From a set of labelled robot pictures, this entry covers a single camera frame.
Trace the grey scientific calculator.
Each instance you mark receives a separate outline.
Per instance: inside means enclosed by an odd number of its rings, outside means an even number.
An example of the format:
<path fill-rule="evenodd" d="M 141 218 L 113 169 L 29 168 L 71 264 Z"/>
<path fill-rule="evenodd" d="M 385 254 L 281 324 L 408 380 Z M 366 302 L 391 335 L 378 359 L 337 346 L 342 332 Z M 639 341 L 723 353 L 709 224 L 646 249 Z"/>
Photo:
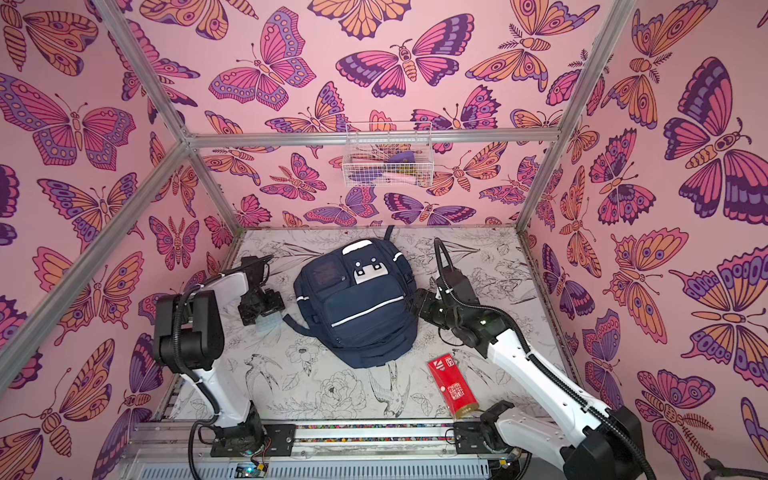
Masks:
<path fill-rule="evenodd" d="M 266 336 L 273 330 L 279 331 L 282 324 L 282 315 L 280 313 L 259 316 L 254 324 L 254 334 L 260 337 Z"/>

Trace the red pencil case package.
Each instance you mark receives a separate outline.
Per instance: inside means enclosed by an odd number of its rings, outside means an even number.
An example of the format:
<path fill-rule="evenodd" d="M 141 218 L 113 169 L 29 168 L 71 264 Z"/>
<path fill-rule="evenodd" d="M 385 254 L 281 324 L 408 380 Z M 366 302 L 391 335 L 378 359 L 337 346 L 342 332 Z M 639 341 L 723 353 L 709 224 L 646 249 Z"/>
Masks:
<path fill-rule="evenodd" d="M 451 354 L 431 359 L 427 367 L 453 418 L 479 410 L 478 401 Z"/>

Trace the navy blue backpack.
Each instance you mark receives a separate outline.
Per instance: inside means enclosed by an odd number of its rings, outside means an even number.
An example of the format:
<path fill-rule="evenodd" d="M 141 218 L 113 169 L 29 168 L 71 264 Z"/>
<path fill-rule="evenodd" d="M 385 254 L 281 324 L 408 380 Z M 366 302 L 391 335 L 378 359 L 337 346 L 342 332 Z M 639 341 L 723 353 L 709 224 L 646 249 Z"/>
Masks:
<path fill-rule="evenodd" d="M 283 321 L 312 337 L 353 369 L 383 366 L 406 354 L 418 333 L 410 310 L 417 291 L 413 270 L 391 241 L 364 238 L 307 263 L 293 288 L 300 315 Z"/>

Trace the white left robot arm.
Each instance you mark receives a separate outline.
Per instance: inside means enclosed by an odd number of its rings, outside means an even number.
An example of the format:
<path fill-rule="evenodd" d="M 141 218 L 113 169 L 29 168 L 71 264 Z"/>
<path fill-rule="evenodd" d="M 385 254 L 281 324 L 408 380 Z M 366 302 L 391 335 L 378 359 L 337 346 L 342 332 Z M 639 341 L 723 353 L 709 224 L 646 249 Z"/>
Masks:
<path fill-rule="evenodd" d="M 224 353 L 222 308 L 239 302 L 246 325 L 284 309 L 279 292 L 264 287 L 271 255 L 241 259 L 235 268 L 187 288 L 181 294 L 162 295 L 156 301 L 153 357 L 194 387 L 212 409 L 191 431 L 213 431 L 211 454 L 250 456 L 264 448 L 266 430 L 252 400 L 218 365 Z"/>

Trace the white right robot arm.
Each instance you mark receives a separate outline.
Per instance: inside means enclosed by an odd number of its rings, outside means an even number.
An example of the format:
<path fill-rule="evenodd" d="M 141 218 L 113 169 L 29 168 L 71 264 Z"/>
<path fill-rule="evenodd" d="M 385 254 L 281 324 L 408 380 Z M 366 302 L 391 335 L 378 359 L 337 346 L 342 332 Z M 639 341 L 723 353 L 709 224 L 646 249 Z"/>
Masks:
<path fill-rule="evenodd" d="M 529 452 L 568 479 L 655 478 L 637 416 L 589 394 L 539 356 L 510 314 L 481 304 L 441 239 L 434 254 L 436 288 L 417 291 L 415 312 L 505 371 L 550 417 L 531 418 L 498 402 L 485 412 L 491 439 Z"/>

